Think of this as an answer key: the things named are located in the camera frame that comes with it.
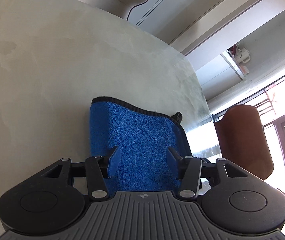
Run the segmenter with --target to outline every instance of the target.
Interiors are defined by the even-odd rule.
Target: black circular button
[[[47,191],[34,191],[20,199],[20,205],[29,212],[45,212],[57,203],[57,197]]]
[[[257,212],[267,205],[266,198],[254,191],[238,191],[229,198],[230,204],[240,211]]]

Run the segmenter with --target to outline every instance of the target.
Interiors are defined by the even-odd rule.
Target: brown leather cushion
[[[224,158],[263,180],[269,177],[274,164],[254,106],[233,106],[214,124]]]

